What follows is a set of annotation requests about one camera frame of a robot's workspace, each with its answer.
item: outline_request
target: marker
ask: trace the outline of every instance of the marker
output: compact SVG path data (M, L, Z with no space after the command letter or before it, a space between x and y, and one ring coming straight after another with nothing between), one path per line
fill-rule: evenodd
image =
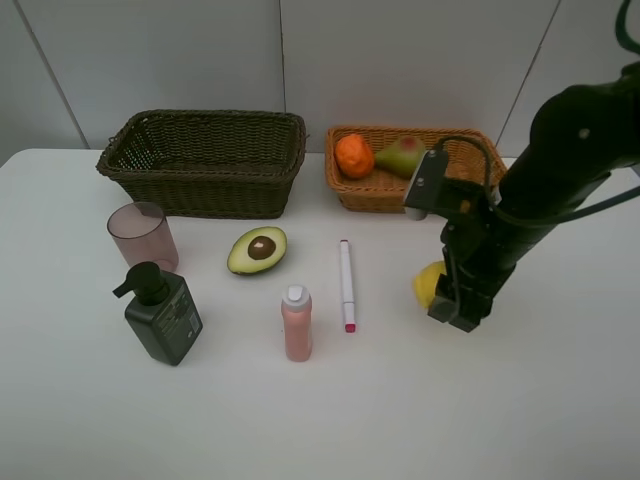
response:
M349 255L349 242L340 241L340 276L342 280L342 319L344 331L354 333L356 331L355 302L353 299L353 278L351 276L351 256Z

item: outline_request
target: avocado half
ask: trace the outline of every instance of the avocado half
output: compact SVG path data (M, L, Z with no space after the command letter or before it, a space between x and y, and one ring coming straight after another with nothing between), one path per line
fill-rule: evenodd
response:
M237 275L255 275L276 266L287 253L287 236L278 227L260 227L233 245L227 268Z

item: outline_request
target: wicker basket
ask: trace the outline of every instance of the wicker basket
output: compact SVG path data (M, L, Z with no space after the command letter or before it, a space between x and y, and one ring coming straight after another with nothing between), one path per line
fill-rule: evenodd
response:
M402 200L408 180L396 177L383 170L361 180L350 180L342 175L334 158L335 145L342 137L358 133L364 137L374 152L391 145L399 137L413 135L427 147L448 135L465 135L481 140L492 154L491 182L498 183L506 173L502 159L487 137L477 130L447 128L388 128L341 126L329 130L325 148L325 175L329 186L338 193L345 208L358 212L402 213ZM484 157L473 145L451 140L446 144L449 166L446 176L476 183L484 182Z
M133 116L98 171L167 215L277 218L305 154L287 113L152 110Z

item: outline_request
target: plastic cup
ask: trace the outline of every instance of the plastic cup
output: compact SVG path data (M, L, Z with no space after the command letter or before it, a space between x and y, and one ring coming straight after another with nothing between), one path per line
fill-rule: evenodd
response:
M135 202L119 208L109 217L107 230L129 267L141 262L155 262L167 272L178 267L167 217L155 203Z

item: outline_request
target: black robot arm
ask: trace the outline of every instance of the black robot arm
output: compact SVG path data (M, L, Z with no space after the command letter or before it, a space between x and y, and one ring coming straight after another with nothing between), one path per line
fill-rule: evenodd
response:
M447 273L437 281L429 315L469 332L489 315L518 260L557 224L640 195L633 189L577 210L612 170L640 163L640 62L614 83L572 86L547 101L529 146L492 191L486 149L474 138L453 138L482 150L485 184L444 178L452 138L443 138L416 169L405 207L411 216L448 219L441 234Z

